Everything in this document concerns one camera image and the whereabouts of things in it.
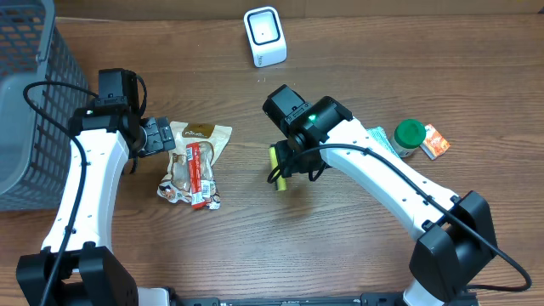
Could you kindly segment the green lid jar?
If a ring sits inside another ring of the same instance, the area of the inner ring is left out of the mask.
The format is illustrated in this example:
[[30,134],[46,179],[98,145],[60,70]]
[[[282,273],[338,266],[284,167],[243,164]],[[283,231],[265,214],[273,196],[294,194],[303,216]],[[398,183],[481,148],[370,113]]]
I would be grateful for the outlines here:
[[426,138],[424,125],[415,119],[402,121],[389,138],[389,142],[400,158],[413,154]]

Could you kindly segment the yellow highlighter marker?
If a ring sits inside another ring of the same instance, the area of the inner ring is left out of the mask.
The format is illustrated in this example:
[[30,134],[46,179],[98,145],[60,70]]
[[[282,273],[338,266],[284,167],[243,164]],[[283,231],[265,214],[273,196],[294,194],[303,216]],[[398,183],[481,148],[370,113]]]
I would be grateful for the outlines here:
[[286,180],[280,175],[276,149],[273,145],[269,147],[269,159],[271,165],[271,173],[269,174],[270,181],[275,184],[275,189],[277,191],[286,191]]

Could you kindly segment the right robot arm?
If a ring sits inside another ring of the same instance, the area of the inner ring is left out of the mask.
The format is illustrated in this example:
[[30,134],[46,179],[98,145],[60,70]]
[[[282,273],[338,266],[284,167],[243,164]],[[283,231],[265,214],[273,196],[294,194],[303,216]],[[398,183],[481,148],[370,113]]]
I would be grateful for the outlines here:
[[315,104],[287,85],[271,93],[263,111],[285,139],[275,145],[270,179],[333,167],[386,207],[415,247],[413,282],[402,292],[368,292],[362,305],[476,305],[469,282],[493,259],[496,235],[490,206],[475,191],[459,196],[425,178],[381,146],[335,99]]

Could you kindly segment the red snack bar wrapper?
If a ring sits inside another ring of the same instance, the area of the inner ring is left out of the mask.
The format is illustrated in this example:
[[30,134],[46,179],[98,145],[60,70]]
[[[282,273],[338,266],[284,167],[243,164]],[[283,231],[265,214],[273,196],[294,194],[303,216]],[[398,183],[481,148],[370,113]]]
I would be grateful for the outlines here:
[[206,202],[202,195],[201,186],[201,158],[198,142],[186,146],[187,163],[190,173],[191,206],[194,209],[204,207]]

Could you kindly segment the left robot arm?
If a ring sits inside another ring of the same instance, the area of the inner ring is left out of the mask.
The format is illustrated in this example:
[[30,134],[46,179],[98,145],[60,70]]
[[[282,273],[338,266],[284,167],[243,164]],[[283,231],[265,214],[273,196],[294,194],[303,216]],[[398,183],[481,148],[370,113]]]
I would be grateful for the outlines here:
[[29,106],[70,140],[71,161],[59,210],[40,252],[20,257],[16,279],[30,305],[173,305],[173,291],[139,287],[111,250],[116,194],[127,162],[175,147],[166,117],[145,117],[142,77],[99,71],[99,91],[62,126]]

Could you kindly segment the brown cookie bag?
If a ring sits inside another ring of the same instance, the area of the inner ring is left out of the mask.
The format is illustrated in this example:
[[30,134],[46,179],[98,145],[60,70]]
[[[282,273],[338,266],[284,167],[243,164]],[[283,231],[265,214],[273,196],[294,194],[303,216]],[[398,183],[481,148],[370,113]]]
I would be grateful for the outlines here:
[[175,148],[157,194],[172,204],[217,210],[221,199],[213,164],[230,141],[233,128],[206,123],[171,122]]

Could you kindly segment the orange snack packet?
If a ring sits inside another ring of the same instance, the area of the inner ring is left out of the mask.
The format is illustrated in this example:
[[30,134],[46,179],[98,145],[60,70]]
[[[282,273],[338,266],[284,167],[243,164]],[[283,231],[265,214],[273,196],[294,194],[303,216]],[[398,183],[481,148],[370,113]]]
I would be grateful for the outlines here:
[[436,160],[438,157],[442,156],[451,145],[432,124],[425,126],[425,132],[425,139],[420,144],[420,147],[431,160]]

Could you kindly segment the teal tissue packet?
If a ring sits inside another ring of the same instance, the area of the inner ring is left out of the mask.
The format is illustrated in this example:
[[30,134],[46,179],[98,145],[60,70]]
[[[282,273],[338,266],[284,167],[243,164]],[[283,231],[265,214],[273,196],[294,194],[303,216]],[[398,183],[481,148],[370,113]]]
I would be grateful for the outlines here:
[[397,152],[394,150],[393,146],[388,140],[388,136],[385,130],[378,126],[367,129],[367,132],[387,151],[393,154],[396,157],[400,157]]

